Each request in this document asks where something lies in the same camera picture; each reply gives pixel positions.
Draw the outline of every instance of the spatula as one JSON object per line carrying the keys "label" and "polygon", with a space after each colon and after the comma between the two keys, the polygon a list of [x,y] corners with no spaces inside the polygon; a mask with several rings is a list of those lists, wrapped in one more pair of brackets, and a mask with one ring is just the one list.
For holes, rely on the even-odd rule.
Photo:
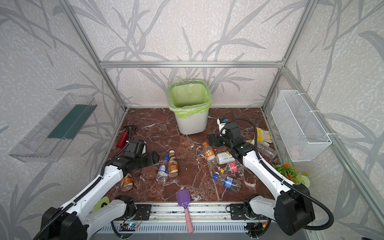
{"label": "spatula", "polygon": [[179,204],[179,206],[184,208],[185,221],[187,222],[188,233],[192,233],[193,227],[192,227],[191,218],[189,217],[189,212],[188,212],[188,204],[191,202],[191,196],[189,195],[189,190],[183,189],[178,191],[176,193],[176,197],[177,197],[177,203]]}

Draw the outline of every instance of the white trash can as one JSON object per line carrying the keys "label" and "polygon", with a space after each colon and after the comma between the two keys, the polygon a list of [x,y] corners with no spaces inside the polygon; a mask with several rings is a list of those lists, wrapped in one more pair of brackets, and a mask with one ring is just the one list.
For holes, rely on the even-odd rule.
{"label": "white trash can", "polygon": [[205,130],[212,96],[204,81],[191,79],[169,85],[167,102],[169,109],[175,113],[182,134],[190,135]]}

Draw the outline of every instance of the spatula head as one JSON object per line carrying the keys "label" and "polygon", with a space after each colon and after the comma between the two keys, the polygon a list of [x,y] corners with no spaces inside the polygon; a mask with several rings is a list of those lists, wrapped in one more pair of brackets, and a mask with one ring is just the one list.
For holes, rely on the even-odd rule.
{"label": "spatula head", "polygon": [[176,193],[177,203],[180,207],[187,208],[191,202],[191,196],[189,195],[188,189],[180,190]]}

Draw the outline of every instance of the leaf pattern wallpaper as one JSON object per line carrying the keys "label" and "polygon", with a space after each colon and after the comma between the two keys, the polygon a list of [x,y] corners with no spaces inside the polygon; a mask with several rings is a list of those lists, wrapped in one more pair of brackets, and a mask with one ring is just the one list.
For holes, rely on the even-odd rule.
{"label": "leaf pattern wallpaper", "polygon": [[[319,2],[288,68],[384,197],[384,1]],[[268,118],[284,78],[267,105]],[[271,121],[274,135],[281,139]],[[281,148],[289,159],[285,148]],[[296,162],[310,174],[311,195],[330,206],[334,226],[324,239],[384,239],[384,229],[331,149]],[[316,211],[316,218],[326,218]]]}
{"label": "leaf pattern wallpaper", "polygon": [[[307,0],[70,3],[102,61],[279,61]],[[108,69],[125,104],[140,107],[167,106],[166,88],[180,78],[206,81],[213,106],[261,106],[263,101],[256,96],[267,95],[276,72]]]}
{"label": "leaf pattern wallpaper", "polygon": [[[42,214],[99,172],[124,115],[70,22],[50,0],[0,1],[0,239],[28,240]],[[68,93],[97,107],[56,163],[21,162],[10,150]]]}

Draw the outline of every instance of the green trash bag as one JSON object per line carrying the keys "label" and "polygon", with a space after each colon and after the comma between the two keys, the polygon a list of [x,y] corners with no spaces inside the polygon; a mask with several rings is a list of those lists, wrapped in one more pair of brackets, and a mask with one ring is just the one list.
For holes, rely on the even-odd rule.
{"label": "green trash bag", "polygon": [[212,96],[204,81],[189,79],[168,86],[167,102],[169,110],[178,118],[187,118],[207,111],[212,105]]}

